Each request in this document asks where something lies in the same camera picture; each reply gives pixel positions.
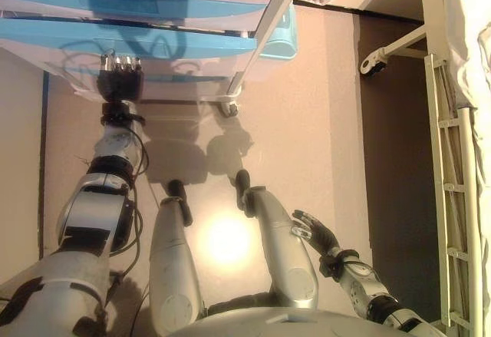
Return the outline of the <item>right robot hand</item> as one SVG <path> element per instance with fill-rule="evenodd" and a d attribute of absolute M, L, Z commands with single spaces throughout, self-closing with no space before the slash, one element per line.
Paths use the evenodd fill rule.
<path fill-rule="evenodd" d="M 295 210 L 292 214 L 291 232 L 307 241 L 322 256 L 328 255 L 333 249 L 339 248 L 335 235 L 317 218 L 303 210 Z"/>

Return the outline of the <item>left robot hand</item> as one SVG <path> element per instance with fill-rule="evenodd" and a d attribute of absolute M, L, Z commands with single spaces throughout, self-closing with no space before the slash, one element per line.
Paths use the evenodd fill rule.
<path fill-rule="evenodd" d="M 143 76 L 138 57 L 101 55 L 97 89 L 106 102 L 136 102 L 143 93 Z"/>

